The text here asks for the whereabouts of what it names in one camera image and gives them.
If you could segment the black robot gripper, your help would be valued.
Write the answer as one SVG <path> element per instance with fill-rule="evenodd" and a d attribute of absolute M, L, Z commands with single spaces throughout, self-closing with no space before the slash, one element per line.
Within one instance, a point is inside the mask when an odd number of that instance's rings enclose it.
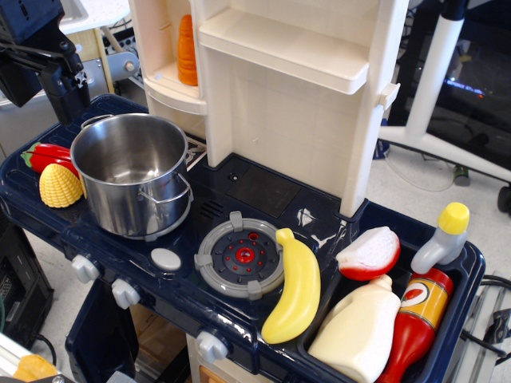
<path fill-rule="evenodd" d="M 75 45 L 61 32 L 59 1 L 1 2 L 1 92 L 22 107 L 44 90 L 58 118 L 73 123 L 90 105 Z"/>

